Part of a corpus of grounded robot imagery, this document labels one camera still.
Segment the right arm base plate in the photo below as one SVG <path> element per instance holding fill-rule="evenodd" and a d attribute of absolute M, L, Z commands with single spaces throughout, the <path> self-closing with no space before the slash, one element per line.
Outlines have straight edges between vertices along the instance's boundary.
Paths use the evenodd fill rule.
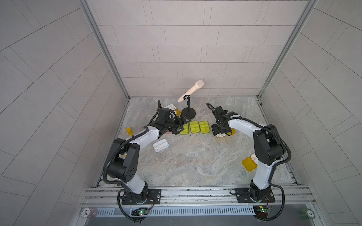
<path fill-rule="evenodd" d="M 264 190 L 260 190 L 257 187 L 235 188 L 230 191 L 230 194 L 236 196 L 238 203 L 275 202 L 275 197 L 271 186 Z"/>

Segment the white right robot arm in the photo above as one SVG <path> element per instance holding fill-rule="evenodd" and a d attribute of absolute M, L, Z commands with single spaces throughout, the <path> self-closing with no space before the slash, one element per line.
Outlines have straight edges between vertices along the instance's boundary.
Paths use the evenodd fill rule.
<path fill-rule="evenodd" d="M 250 183 L 249 197 L 254 202 L 263 201 L 271 193 L 272 177 L 277 166 L 290 161 L 290 148 L 281 139 L 274 125 L 262 126 L 220 106 L 213 107 L 210 103 L 206 105 L 216 119 L 216 123 L 211 126 L 213 135 L 231 135 L 234 129 L 253 139 L 258 162 L 256 174 Z"/>

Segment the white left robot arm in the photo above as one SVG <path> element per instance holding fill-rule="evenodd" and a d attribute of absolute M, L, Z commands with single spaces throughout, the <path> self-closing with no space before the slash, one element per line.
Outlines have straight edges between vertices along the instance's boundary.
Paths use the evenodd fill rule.
<path fill-rule="evenodd" d="M 147 199 L 148 184 L 137 174 L 140 151 L 161 138 L 166 132 L 178 135 L 191 118 L 177 116 L 169 108 L 159 107 L 144 130 L 128 140 L 114 140 L 103 166 L 105 184 L 119 185 L 132 200 L 140 203 Z"/>

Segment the green pillbox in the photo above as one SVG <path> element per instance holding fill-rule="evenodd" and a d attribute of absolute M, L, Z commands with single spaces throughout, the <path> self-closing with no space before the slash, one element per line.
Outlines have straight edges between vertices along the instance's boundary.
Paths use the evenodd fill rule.
<path fill-rule="evenodd" d="M 190 131 L 191 131 L 192 134 L 201 132 L 200 125 L 199 125 L 198 121 L 191 121 L 189 123 L 189 127 L 190 127 Z"/>
<path fill-rule="evenodd" d="M 210 133 L 210 126 L 208 121 L 200 121 L 199 122 L 200 132 L 202 134 Z"/>
<path fill-rule="evenodd" d="M 183 130 L 180 132 L 180 135 L 188 135 L 189 134 L 189 124 L 183 125 Z"/>

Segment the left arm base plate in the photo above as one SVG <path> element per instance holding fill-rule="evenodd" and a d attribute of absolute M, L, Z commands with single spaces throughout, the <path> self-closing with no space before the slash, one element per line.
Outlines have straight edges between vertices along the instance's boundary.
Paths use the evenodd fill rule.
<path fill-rule="evenodd" d="M 160 204 L 161 192 L 161 189 L 147 189 L 147 191 L 143 190 L 140 194 L 126 191 L 120 198 L 123 205 Z"/>

